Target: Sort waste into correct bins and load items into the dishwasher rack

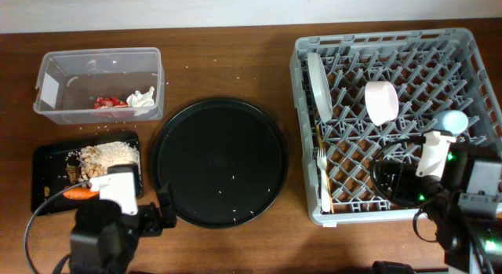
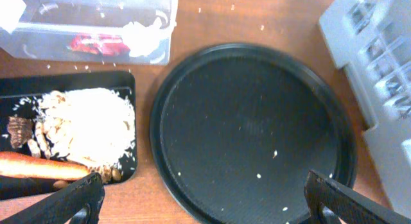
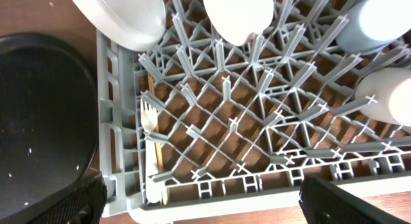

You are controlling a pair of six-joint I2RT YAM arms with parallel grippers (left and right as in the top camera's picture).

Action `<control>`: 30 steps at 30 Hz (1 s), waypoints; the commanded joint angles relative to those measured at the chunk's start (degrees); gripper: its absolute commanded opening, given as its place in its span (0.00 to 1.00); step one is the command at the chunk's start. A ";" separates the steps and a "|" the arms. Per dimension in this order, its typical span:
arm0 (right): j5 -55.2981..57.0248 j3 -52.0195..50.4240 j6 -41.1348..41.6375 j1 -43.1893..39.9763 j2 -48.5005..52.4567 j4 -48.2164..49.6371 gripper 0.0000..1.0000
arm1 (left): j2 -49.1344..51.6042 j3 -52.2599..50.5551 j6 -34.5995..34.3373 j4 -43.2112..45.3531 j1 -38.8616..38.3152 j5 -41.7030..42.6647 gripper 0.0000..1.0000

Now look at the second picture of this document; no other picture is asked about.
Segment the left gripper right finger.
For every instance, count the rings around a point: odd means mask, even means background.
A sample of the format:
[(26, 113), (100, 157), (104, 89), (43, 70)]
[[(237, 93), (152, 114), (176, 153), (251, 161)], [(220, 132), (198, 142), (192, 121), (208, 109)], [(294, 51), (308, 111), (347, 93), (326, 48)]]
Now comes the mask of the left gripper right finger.
[(410, 219), (314, 170), (304, 186), (308, 223), (410, 224)]

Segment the white tissue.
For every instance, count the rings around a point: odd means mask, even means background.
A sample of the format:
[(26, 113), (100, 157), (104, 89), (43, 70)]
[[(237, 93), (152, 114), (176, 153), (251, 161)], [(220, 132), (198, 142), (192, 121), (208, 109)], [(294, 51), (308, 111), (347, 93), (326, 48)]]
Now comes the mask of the white tissue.
[(130, 52), (130, 57), (148, 56), (160, 45), (161, 40), (169, 35), (169, 28), (161, 28), (162, 22), (158, 17), (153, 24), (143, 26), (139, 22), (129, 22), (122, 28), (121, 39)]

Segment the red snack wrapper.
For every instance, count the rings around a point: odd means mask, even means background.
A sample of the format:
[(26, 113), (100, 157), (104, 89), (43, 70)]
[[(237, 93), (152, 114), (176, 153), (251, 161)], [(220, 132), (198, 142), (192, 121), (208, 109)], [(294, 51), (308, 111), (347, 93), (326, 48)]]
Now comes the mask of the red snack wrapper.
[(130, 52), (130, 48), (117, 35), (77, 35), (70, 41), (67, 49), (103, 56), (118, 56)]

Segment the brown food lump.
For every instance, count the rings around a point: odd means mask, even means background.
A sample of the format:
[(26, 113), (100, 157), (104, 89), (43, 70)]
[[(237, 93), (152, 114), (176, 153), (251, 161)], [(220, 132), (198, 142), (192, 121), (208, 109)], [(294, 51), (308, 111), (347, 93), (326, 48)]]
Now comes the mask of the brown food lump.
[(21, 117), (9, 117), (6, 129), (10, 134), (12, 148), (21, 148), (33, 136), (33, 121)]

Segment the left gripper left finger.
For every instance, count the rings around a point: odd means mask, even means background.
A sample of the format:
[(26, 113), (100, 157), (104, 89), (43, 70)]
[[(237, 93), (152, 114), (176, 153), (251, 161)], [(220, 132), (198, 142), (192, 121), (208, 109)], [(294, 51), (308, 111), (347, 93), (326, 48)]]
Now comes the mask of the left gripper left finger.
[(97, 223), (104, 197), (101, 176), (91, 173), (1, 223)]

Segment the orange carrot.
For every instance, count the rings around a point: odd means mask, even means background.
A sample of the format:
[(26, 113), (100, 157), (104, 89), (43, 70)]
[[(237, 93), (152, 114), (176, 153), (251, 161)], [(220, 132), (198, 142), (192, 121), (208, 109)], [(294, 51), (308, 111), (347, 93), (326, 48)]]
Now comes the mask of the orange carrot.
[(89, 170), (78, 164), (38, 159), (10, 151), (1, 152), (1, 176), (4, 177), (79, 180), (88, 174)]

